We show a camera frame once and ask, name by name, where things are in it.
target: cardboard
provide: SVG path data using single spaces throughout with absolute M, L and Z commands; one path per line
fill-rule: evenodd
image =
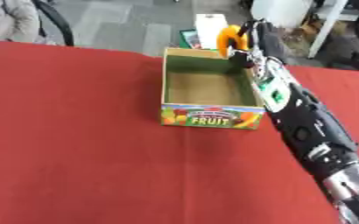
M 251 76 L 217 52 L 168 48 L 161 121 L 165 125 L 255 130 L 263 103 Z

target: white cabinet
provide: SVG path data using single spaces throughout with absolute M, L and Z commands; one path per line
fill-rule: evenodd
M 305 18 L 313 0 L 255 0 L 251 7 L 254 18 L 265 18 L 278 27 L 295 28 Z

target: red table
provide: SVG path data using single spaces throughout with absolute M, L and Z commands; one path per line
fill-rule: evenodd
M 268 118 L 257 131 L 160 126 L 161 67 L 0 43 L 0 223 L 338 221 Z M 290 69 L 359 141 L 359 72 Z

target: small green box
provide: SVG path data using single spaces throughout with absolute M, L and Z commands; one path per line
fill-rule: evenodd
M 217 52 L 167 48 L 163 76 L 164 125 L 255 130 L 265 112 L 251 76 Z

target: robotic arm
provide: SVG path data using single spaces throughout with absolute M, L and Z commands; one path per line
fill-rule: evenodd
M 250 69 L 253 88 L 264 100 L 267 114 L 293 156 L 338 209 L 342 222 L 359 224 L 358 143 L 285 68 L 280 40 L 270 23 L 258 20 L 240 29 L 227 29 L 218 39 L 220 52 L 235 66 Z M 233 29 L 234 36 L 226 35 Z

